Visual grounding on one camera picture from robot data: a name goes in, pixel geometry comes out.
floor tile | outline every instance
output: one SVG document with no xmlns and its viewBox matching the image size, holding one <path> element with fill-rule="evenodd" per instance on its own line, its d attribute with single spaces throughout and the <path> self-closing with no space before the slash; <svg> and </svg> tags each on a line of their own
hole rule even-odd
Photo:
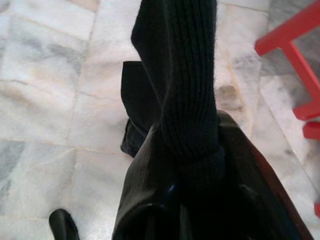
<svg viewBox="0 0 320 240">
<path fill-rule="evenodd" d="M 109 240 L 123 181 L 132 158 L 123 154 L 79 151 L 71 214 L 81 240 Z"/>
<path fill-rule="evenodd" d="M 262 77 L 261 93 L 280 125 L 290 147 L 303 165 L 312 183 L 320 192 L 320 142 L 306 139 L 304 122 L 296 119 L 292 109 L 309 101 L 305 87 L 295 75 Z"/>
<path fill-rule="evenodd" d="M 254 43 L 265 33 L 268 14 L 226 4 L 218 7 L 218 18 L 215 88 L 220 85 L 229 88 L 232 86 L 233 91 L 237 92 L 238 102 L 242 102 L 241 107 L 233 105 L 234 101 L 230 101 L 230 105 L 238 109 L 238 115 L 246 118 L 238 117 L 235 120 L 240 125 L 247 122 L 243 130 L 250 137 L 259 97 L 258 79 L 261 67 L 261 59 L 254 50 Z"/>
<path fill-rule="evenodd" d="M 89 40 L 95 13 L 65 0 L 12 0 L 15 15 L 59 32 Z"/>
<path fill-rule="evenodd" d="M 0 138 L 65 144 L 72 101 L 19 81 L 0 81 Z"/>
<path fill-rule="evenodd" d="M 48 219 L 68 209 L 75 158 L 70 147 L 0 140 L 0 215 Z"/>
<path fill-rule="evenodd" d="M 252 142 L 274 169 L 313 236 L 318 236 L 320 220 L 314 214 L 314 202 L 319 194 L 262 97 L 253 125 Z"/>
<path fill-rule="evenodd" d="M 1 240 L 54 240 L 48 220 L 14 219 L 0 216 Z"/>
<path fill-rule="evenodd" d="M 2 60 L 3 60 L 3 55 L 5 53 L 5 48 L 6 48 L 7 38 L 8 38 L 9 20 L 10 20 L 9 13 L 1 13 L 1 10 L 0 10 L 0 72 L 2 68 Z"/>
<path fill-rule="evenodd" d="M 63 144 L 86 43 L 11 18 L 0 72 L 0 137 Z"/>
<path fill-rule="evenodd" d="M 87 66 L 81 78 L 69 143 L 120 153 L 128 119 L 121 101 L 122 63 Z"/>
<path fill-rule="evenodd" d="M 90 63 L 140 59 L 130 40 L 140 2 L 108 0 L 100 3 L 87 56 Z"/>
<path fill-rule="evenodd" d="M 100 0 L 68 0 L 71 3 L 77 4 L 82 8 L 88 9 L 92 12 L 97 12 Z"/>
<path fill-rule="evenodd" d="M 9 0 L 0 0 L 0 14 L 6 11 L 10 6 Z"/>
<path fill-rule="evenodd" d="M 17 80 L 73 98 L 86 42 L 13 17 L 1 80 Z"/>
<path fill-rule="evenodd" d="M 271 0 L 220 0 L 224 4 L 267 12 Z"/>
</svg>

red plastic stool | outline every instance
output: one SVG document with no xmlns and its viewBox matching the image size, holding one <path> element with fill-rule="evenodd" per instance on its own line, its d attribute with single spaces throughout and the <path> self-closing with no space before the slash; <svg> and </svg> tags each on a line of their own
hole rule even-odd
<svg viewBox="0 0 320 240">
<path fill-rule="evenodd" d="M 314 213 L 318 218 L 320 218 L 320 203 L 314 204 Z"/>
<path fill-rule="evenodd" d="M 293 110 L 295 116 L 300 120 L 320 116 L 320 82 L 293 40 L 319 25 L 320 0 L 317 0 L 255 43 L 255 50 L 260 56 L 276 48 L 281 48 L 300 76 L 312 98 L 310 103 Z M 303 133 L 306 138 L 320 140 L 320 124 L 317 122 L 307 123 L 303 128 Z"/>
</svg>

red chair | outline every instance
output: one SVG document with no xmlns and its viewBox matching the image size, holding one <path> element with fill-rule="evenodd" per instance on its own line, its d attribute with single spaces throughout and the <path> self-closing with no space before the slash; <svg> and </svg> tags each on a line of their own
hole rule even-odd
<svg viewBox="0 0 320 240">
<path fill-rule="evenodd" d="M 319 25 L 320 0 L 316 0 L 255 43 L 255 50 L 260 56 L 281 48 L 303 81 L 312 101 L 293 110 L 300 120 L 320 116 L 320 82 L 293 40 Z M 308 122 L 303 128 L 303 133 L 306 138 L 320 140 L 320 122 Z"/>
</svg>

white marble tile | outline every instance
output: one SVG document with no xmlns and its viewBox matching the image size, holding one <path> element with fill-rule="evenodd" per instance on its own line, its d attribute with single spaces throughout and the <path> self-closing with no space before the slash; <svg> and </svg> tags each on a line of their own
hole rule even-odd
<svg viewBox="0 0 320 240">
<path fill-rule="evenodd" d="M 242 129 L 250 137 L 258 103 L 261 67 L 261 60 L 254 50 L 254 44 L 266 30 L 268 14 L 220 3 L 218 19 L 215 88 L 232 86 L 233 91 L 237 92 L 238 102 L 242 102 L 241 112 L 237 112 L 243 116 L 242 119 L 234 118 L 240 126 L 245 125 Z"/>
<path fill-rule="evenodd" d="M 132 158 L 78 151 L 71 214 L 81 240 L 109 240 Z"/>
<path fill-rule="evenodd" d="M 0 141 L 0 215 L 48 219 L 68 209 L 76 161 L 70 147 Z"/>
<path fill-rule="evenodd" d="M 85 51 L 85 41 L 13 17 L 0 79 L 58 90 L 73 98 Z"/>
<path fill-rule="evenodd" d="M 40 25 L 87 41 L 95 13 L 66 0 L 11 0 L 11 11 Z"/>
<path fill-rule="evenodd" d="M 90 63 L 140 59 L 130 39 L 140 2 L 108 0 L 100 3 L 87 56 Z"/>
<path fill-rule="evenodd" d="M 87 65 L 81 78 L 69 143 L 120 153 L 128 119 L 121 101 L 122 63 Z"/>
<path fill-rule="evenodd" d="M 292 74 L 262 77 L 261 93 L 290 147 L 303 165 L 313 185 L 320 192 L 320 141 L 303 136 L 304 122 L 296 119 L 292 109 L 309 101 L 306 89 Z"/>
<path fill-rule="evenodd" d="M 224 4 L 268 12 L 271 0 L 220 0 Z"/>
<path fill-rule="evenodd" d="M 319 194 L 262 97 L 253 125 L 252 142 L 272 166 L 302 220 L 317 239 L 320 221 L 314 213 L 314 202 Z"/>
<path fill-rule="evenodd" d="M 0 13 L 0 72 L 2 68 L 3 55 L 7 45 L 8 29 L 9 29 L 9 13 Z"/>
<path fill-rule="evenodd" d="M 98 11 L 100 0 L 67 0 L 92 12 Z"/>
<path fill-rule="evenodd" d="M 48 220 L 27 220 L 0 216 L 1 240 L 54 240 Z"/>
<path fill-rule="evenodd" d="M 0 0 L 0 14 L 5 12 L 10 6 L 9 0 Z"/>
<path fill-rule="evenodd" d="M 86 43 L 11 18 L 0 72 L 0 137 L 65 143 Z"/>
<path fill-rule="evenodd" d="M 65 144 L 71 109 L 63 91 L 0 81 L 0 138 Z"/>
</svg>

marble floor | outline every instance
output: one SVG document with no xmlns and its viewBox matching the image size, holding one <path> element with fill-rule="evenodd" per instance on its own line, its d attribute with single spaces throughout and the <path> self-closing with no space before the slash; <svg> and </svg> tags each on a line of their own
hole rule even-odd
<svg viewBox="0 0 320 240">
<path fill-rule="evenodd" d="M 68 210 L 82 240 L 109 240 L 131 158 L 122 62 L 141 0 L 0 0 L 0 239 L 53 240 L 49 214 Z M 281 51 L 256 39 L 312 0 L 220 0 L 215 94 L 264 154 L 314 239 L 320 142 L 292 108 L 309 96 Z M 297 40 L 319 73 L 319 30 Z"/>
</svg>

